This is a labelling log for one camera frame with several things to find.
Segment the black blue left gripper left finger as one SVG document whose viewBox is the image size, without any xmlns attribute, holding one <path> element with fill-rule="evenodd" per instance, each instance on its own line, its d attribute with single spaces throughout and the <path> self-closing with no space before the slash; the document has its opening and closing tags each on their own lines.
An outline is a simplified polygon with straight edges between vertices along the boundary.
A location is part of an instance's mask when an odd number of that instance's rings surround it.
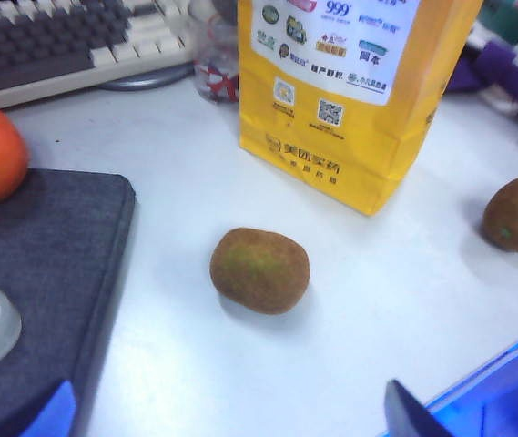
<svg viewBox="0 0 518 437">
<path fill-rule="evenodd" d="M 69 381 L 26 385 L 0 382 L 0 436 L 67 436 L 76 416 Z"/>
</svg>

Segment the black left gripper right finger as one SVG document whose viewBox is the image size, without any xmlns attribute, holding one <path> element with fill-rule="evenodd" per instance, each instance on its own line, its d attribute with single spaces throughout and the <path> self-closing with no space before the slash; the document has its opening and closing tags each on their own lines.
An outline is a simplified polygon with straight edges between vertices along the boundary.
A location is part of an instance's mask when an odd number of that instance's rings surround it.
<svg viewBox="0 0 518 437">
<path fill-rule="evenodd" d="M 386 384 L 384 413 L 390 437 L 452 437 L 397 380 Z"/>
</svg>

